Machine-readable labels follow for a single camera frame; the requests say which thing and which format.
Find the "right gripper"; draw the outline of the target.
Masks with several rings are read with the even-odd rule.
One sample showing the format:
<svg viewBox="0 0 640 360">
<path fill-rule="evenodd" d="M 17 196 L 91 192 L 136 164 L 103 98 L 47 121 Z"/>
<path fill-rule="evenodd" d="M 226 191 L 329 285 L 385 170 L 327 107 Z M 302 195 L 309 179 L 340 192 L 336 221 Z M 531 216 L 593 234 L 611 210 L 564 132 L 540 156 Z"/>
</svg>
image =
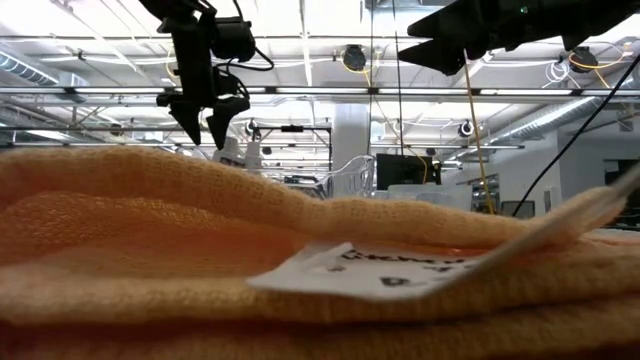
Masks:
<svg viewBox="0 0 640 360">
<path fill-rule="evenodd" d="M 412 23 L 407 34 L 433 39 L 398 53 L 407 63 L 444 75 L 455 75 L 467 60 L 477 60 L 488 50 L 513 50 L 519 45 L 558 36 L 565 0 L 455 0 Z"/>
</svg>

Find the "black background monitor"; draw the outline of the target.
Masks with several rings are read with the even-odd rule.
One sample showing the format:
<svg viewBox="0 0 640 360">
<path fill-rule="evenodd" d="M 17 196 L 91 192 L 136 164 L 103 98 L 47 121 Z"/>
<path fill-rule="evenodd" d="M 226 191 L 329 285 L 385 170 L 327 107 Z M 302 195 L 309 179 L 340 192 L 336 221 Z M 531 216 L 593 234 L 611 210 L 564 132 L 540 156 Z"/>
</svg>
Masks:
<svg viewBox="0 0 640 360">
<path fill-rule="evenodd" d="M 376 188 L 386 191 L 391 185 L 438 184 L 431 157 L 377 154 Z"/>
</svg>

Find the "paper tag with handwriting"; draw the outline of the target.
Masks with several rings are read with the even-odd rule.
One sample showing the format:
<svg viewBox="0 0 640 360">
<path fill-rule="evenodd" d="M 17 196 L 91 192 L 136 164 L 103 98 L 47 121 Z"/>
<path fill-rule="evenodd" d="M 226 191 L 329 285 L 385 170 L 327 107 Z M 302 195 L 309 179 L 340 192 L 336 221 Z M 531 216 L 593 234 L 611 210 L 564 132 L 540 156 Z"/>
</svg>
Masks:
<svg viewBox="0 0 640 360">
<path fill-rule="evenodd" d="M 350 242 L 333 248 L 318 243 L 305 247 L 277 268 L 249 278 L 247 284 L 263 290 L 370 301 L 431 296 L 530 251 L 565 225 L 597 219 L 638 188 L 640 165 L 621 176 L 605 194 L 483 255 L 419 255 L 397 249 L 358 248 Z"/>
</svg>

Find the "white plastic cleaner bottle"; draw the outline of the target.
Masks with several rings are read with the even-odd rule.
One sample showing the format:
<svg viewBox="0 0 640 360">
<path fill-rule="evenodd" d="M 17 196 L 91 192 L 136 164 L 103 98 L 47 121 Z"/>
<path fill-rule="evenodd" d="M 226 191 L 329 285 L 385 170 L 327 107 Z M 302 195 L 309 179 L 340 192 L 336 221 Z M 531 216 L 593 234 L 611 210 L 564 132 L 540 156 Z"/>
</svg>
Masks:
<svg viewBox="0 0 640 360">
<path fill-rule="evenodd" d="M 225 139 L 224 147 L 214 152 L 213 161 L 232 167 L 244 168 L 245 157 L 240 151 L 238 140 L 228 136 Z"/>
<path fill-rule="evenodd" d="M 249 142 L 247 144 L 244 167 L 251 171 L 262 168 L 261 145 L 259 142 Z"/>
</svg>

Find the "long ceiling light bar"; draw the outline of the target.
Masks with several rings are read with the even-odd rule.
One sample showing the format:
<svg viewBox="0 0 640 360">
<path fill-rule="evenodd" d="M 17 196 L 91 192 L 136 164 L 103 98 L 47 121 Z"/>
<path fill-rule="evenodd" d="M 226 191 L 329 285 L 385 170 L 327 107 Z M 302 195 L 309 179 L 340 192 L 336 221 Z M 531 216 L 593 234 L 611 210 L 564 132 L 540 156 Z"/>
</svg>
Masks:
<svg viewBox="0 0 640 360">
<path fill-rule="evenodd" d="M 247 87 L 250 95 L 398 95 L 403 96 L 461 96 L 463 88 L 366 88 L 366 87 Z M 0 94 L 112 94 L 151 95 L 181 92 L 181 87 L 0 87 Z M 525 97 L 582 97 L 607 96 L 611 89 L 522 89 L 522 88 L 472 88 L 473 96 L 525 96 Z"/>
</svg>

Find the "orange towel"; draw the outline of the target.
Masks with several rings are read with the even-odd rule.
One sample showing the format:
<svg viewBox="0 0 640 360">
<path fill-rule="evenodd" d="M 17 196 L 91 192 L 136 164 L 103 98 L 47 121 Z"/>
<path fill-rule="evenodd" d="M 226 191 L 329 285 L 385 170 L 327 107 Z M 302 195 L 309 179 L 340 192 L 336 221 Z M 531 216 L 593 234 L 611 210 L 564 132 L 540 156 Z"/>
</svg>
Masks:
<svg viewBox="0 0 640 360">
<path fill-rule="evenodd" d="M 485 254 L 543 219 L 317 200 L 160 150 L 0 154 L 0 360 L 640 360 L 640 234 L 620 205 L 434 295 L 252 288 L 304 247 L 379 264 Z"/>
</svg>

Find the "frosted plastic handled bin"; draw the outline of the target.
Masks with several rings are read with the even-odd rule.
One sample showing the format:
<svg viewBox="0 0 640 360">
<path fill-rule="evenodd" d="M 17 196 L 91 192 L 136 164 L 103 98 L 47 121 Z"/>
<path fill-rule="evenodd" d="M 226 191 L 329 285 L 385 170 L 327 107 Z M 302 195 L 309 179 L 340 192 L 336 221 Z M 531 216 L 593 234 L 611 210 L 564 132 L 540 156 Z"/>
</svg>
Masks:
<svg viewBox="0 0 640 360">
<path fill-rule="evenodd" d="M 470 185 L 391 185 L 388 199 L 409 199 L 446 206 L 463 211 L 471 210 L 472 187 Z"/>
</svg>

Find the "grey monitor back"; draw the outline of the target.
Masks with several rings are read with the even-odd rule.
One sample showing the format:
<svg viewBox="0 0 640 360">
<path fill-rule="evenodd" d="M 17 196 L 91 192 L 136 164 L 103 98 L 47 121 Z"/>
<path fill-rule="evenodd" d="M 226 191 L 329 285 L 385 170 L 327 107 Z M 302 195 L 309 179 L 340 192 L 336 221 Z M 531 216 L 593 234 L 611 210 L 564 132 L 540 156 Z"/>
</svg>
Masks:
<svg viewBox="0 0 640 360">
<path fill-rule="evenodd" d="M 502 201 L 500 204 L 500 212 L 504 216 L 515 217 L 518 219 L 529 219 L 535 216 L 535 202 L 526 200 L 520 203 L 516 201 Z"/>
</svg>

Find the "black background gantry frame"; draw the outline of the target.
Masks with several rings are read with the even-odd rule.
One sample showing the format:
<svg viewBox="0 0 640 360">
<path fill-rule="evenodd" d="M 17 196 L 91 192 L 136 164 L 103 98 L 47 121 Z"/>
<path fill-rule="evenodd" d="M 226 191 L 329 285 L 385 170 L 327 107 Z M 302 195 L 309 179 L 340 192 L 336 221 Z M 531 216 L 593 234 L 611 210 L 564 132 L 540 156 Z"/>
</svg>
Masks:
<svg viewBox="0 0 640 360">
<path fill-rule="evenodd" d="M 332 169 L 332 129 L 328 126 L 259 125 L 263 160 L 269 165 L 289 168 Z"/>
</svg>

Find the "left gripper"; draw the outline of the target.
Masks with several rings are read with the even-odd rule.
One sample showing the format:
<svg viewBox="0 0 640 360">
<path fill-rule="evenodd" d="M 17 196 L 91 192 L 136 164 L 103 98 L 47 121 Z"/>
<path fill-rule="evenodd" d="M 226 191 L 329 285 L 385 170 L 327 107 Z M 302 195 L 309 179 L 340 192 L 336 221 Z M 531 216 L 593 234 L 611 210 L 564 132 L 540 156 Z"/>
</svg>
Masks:
<svg viewBox="0 0 640 360">
<path fill-rule="evenodd" d="M 248 110 L 250 102 L 246 98 L 218 101 L 220 96 L 238 95 L 240 90 L 238 80 L 233 80 L 230 75 L 222 75 L 222 71 L 212 64 L 212 57 L 215 56 L 211 50 L 215 24 L 216 19 L 163 19 L 158 31 L 171 35 L 183 99 L 198 106 L 171 105 L 170 114 L 191 141 L 200 145 L 199 107 L 214 107 L 213 114 L 206 120 L 216 148 L 222 150 L 231 119 Z"/>
</svg>

